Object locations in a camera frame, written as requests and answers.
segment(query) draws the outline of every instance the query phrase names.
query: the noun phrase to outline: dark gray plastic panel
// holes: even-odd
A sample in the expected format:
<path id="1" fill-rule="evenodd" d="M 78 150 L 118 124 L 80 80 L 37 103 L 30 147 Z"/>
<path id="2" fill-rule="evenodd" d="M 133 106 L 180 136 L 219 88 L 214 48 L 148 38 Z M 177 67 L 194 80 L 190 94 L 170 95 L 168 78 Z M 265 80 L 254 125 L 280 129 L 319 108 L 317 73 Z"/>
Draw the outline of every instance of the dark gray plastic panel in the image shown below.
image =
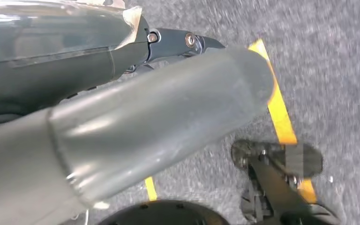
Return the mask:
<path id="1" fill-rule="evenodd" d="M 54 152 L 47 115 L 0 125 L 0 225 L 56 225 L 86 210 Z"/>
<path id="2" fill-rule="evenodd" d="M 248 123 L 272 90 L 264 58 L 220 50 L 58 105 L 50 121 L 74 188 L 95 203 Z"/>
<path id="3" fill-rule="evenodd" d="M 145 25 L 143 17 L 140 24 Z M 46 56 L 74 57 L 107 46 L 113 50 L 132 32 L 145 32 L 138 29 L 125 21 L 120 8 L 70 0 L 0 0 L 0 62 L 41 62 L 55 58 Z M 146 35 L 133 41 L 146 41 Z"/>

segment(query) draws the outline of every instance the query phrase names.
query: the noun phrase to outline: bolt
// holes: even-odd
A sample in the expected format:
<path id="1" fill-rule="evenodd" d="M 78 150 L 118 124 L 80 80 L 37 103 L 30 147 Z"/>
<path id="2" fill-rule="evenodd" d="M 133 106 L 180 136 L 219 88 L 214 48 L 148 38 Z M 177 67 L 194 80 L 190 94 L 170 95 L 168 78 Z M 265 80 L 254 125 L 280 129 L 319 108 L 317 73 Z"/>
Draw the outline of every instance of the bolt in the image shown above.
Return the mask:
<path id="1" fill-rule="evenodd" d="M 147 40 L 150 43 L 158 41 L 158 35 L 156 33 L 150 33 L 147 35 Z"/>
<path id="2" fill-rule="evenodd" d="M 186 34 L 186 45 L 189 48 L 193 48 L 195 46 L 195 35 L 193 33 Z"/>

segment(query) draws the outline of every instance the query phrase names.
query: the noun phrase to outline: tape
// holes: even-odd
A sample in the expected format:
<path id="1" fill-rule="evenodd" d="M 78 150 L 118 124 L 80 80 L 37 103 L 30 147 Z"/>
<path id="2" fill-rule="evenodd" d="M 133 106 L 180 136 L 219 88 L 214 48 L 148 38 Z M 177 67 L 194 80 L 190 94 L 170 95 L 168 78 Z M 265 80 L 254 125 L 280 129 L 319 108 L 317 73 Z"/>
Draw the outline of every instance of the tape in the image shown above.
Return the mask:
<path id="1" fill-rule="evenodd" d="M 262 57 L 264 57 L 267 60 L 267 63 L 270 67 L 272 74 L 274 75 L 274 70 L 272 69 L 270 59 L 268 57 L 263 41 L 259 39 L 249 47 L 249 50 L 254 51 L 260 54 Z M 297 138 L 296 135 L 294 134 L 292 123 L 290 121 L 288 111 L 286 109 L 284 99 L 282 98 L 281 90 L 279 89 L 275 75 L 274 75 L 274 93 L 268 104 L 268 109 L 279 142 L 282 144 L 296 144 Z M 308 203 L 315 203 L 317 201 L 317 197 L 315 195 L 315 191 L 311 180 L 302 181 L 302 183 L 299 186 L 299 193 Z"/>

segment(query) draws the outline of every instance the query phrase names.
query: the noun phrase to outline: yellow floor marking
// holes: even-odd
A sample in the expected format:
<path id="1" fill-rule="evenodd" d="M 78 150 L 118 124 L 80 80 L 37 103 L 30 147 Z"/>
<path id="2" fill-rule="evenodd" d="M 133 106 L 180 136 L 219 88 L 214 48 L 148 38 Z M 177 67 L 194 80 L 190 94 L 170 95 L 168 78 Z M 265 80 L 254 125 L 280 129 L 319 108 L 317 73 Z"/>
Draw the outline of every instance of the yellow floor marking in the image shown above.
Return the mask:
<path id="1" fill-rule="evenodd" d="M 283 144 L 297 143 L 297 138 L 294 134 L 292 123 L 289 119 L 288 111 L 286 109 L 284 99 L 282 98 L 281 90 L 279 89 L 278 82 L 275 78 L 275 74 L 263 41 L 259 39 L 249 47 L 249 50 L 259 53 L 262 57 L 264 57 L 267 60 L 272 74 L 274 75 L 274 93 L 271 97 L 271 101 L 268 103 L 268 110 L 270 112 L 272 123 L 274 124 L 279 142 Z M 316 202 L 316 195 L 311 180 L 304 180 L 299 187 L 299 192 L 307 202 Z"/>
<path id="2" fill-rule="evenodd" d="M 148 177 L 145 179 L 145 186 L 147 187 L 148 199 L 150 201 L 155 201 L 157 199 L 157 193 L 154 187 L 154 181 L 152 177 Z"/>

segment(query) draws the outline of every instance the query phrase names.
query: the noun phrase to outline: floor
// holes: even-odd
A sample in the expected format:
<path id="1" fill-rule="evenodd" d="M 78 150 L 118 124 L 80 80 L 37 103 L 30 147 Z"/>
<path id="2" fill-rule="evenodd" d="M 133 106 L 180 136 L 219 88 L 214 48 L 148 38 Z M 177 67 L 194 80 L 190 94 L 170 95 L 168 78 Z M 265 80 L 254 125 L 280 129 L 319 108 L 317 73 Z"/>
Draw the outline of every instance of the floor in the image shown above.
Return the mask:
<path id="1" fill-rule="evenodd" d="M 324 154 L 324 172 L 313 180 L 318 197 L 344 225 L 360 224 L 360 0 L 125 3 L 127 8 L 142 6 L 151 27 L 190 30 L 226 46 L 247 46 L 262 38 L 297 138 Z M 276 141 L 269 113 L 155 175 L 158 198 L 199 201 L 231 224 L 247 224 L 239 210 L 247 178 L 233 166 L 228 151 L 239 137 Z M 142 182 L 111 199 L 110 209 L 92 210 L 89 224 L 146 200 Z M 80 215 L 65 224 L 83 223 Z"/>

